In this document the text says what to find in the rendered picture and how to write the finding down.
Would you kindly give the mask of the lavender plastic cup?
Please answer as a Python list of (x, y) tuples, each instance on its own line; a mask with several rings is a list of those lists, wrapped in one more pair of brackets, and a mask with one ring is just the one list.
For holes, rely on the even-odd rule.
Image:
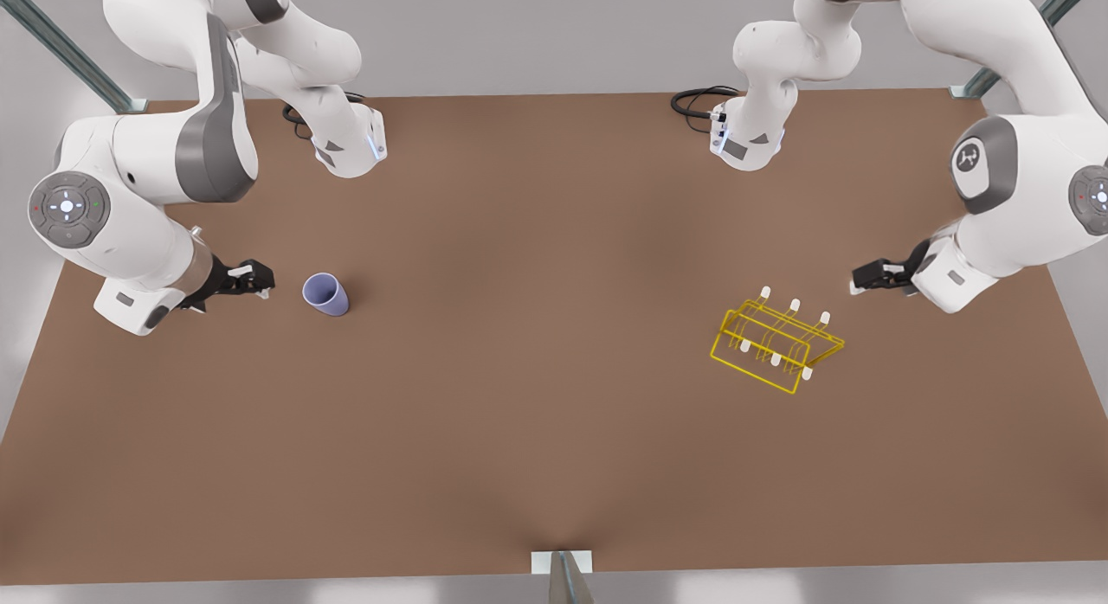
[(332, 273), (315, 273), (302, 285), (302, 298), (318, 313), (340, 317), (349, 311), (349, 299), (343, 285)]

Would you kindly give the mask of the silver frame post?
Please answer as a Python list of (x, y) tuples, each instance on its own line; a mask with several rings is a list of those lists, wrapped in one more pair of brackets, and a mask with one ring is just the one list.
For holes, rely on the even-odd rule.
[(147, 110), (147, 100), (132, 98), (107, 76), (91, 57), (84, 53), (70, 35), (60, 29), (33, 0), (0, 0), (1, 8), (17, 23), (47, 48), (64, 66), (119, 114), (138, 114)]
[(1067, 112), (1081, 98), (1092, 99), (1055, 29), (1083, 0), (967, 1), (957, 13), (970, 16), (970, 24), (933, 39), (938, 49), (966, 42), (966, 48), (955, 48), (954, 55), (981, 65), (967, 82), (950, 88), (950, 96), (979, 100), (1004, 82), (1020, 104), (1046, 114)]
[(593, 572), (592, 551), (533, 551), (531, 573), (548, 575), (547, 604), (595, 604), (585, 580)]

